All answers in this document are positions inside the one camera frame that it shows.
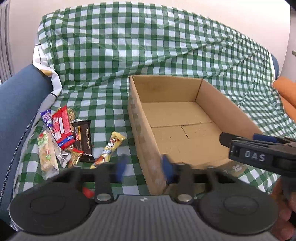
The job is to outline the right human hand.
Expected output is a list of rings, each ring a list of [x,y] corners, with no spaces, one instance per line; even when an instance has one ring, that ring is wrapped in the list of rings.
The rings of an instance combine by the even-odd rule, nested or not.
[[[278,218],[271,233],[278,240],[289,240],[295,233],[295,226],[289,222],[292,212],[295,212],[295,192],[290,194],[290,199],[284,199],[281,178],[277,180],[270,196],[278,204]]]

